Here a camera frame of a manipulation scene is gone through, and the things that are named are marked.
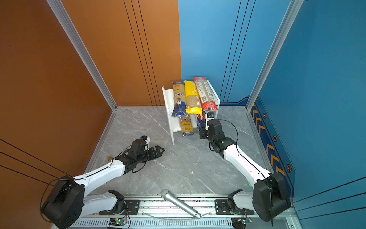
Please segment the blue yellow spaghetti bag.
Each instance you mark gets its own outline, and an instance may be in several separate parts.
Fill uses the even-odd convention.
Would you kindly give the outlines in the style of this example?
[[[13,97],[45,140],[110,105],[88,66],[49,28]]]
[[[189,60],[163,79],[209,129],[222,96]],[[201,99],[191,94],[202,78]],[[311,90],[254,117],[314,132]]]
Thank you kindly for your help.
[[[194,135],[192,121],[189,115],[179,118],[182,137]]]

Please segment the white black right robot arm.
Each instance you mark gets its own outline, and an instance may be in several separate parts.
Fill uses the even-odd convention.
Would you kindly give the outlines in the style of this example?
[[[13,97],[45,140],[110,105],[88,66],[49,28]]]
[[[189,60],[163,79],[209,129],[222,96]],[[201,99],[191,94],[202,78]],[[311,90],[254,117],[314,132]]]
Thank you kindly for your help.
[[[291,207],[286,179],[282,173],[271,173],[247,156],[237,142],[226,137],[219,119],[211,119],[199,127],[200,139],[209,141],[211,151],[233,164],[253,188],[252,195],[239,189],[228,195],[227,204],[233,214],[252,210],[265,222]]]

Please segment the red spaghetti package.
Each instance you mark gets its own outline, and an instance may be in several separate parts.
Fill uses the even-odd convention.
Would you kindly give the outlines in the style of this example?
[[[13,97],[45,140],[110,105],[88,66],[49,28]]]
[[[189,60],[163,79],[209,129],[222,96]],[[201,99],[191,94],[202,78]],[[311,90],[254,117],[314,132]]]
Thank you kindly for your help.
[[[199,92],[202,109],[209,112],[217,111],[218,108],[214,100],[214,93],[209,86],[207,79],[205,77],[194,77],[193,79]]]

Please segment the yellow blue-top spaghetti bag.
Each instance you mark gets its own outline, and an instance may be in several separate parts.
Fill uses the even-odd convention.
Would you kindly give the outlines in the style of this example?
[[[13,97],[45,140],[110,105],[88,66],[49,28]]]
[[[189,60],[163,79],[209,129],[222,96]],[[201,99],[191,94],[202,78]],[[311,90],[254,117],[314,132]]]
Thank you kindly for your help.
[[[172,112],[172,117],[181,118],[187,116],[188,114],[186,112],[185,83],[174,82],[173,94],[174,108]]]

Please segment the yellow spaghetti package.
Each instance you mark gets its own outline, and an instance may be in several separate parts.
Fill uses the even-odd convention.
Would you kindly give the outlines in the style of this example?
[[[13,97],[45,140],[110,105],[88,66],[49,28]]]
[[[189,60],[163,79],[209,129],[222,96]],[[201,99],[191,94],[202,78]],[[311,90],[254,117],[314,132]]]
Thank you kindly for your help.
[[[199,93],[193,81],[184,81],[186,96],[186,113],[201,115],[203,113]]]

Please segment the dark blue Barilla spaghetti box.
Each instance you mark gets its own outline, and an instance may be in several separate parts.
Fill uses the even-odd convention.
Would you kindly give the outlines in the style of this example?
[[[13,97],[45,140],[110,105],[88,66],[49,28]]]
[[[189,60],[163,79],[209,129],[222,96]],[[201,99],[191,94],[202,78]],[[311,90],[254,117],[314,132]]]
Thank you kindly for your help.
[[[206,129],[205,115],[197,114],[196,119],[197,119],[196,123],[197,123],[198,128]]]

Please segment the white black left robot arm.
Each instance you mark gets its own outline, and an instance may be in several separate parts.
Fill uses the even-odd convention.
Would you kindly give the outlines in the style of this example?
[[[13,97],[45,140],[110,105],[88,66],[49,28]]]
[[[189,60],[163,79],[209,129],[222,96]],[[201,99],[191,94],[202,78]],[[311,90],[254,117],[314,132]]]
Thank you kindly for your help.
[[[106,165],[83,175],[63,176],[55,180],[47,198],[41,198],[40,215],[44,221],[66,229],[80,217],[99,212],[119,215],[126,211],[125,197],[116,190],[91,195],[103,184],[129,172],[136,173],[139,164],[160,158],[164,148],[149,147],[150,138],[142,136],[132,142]]]

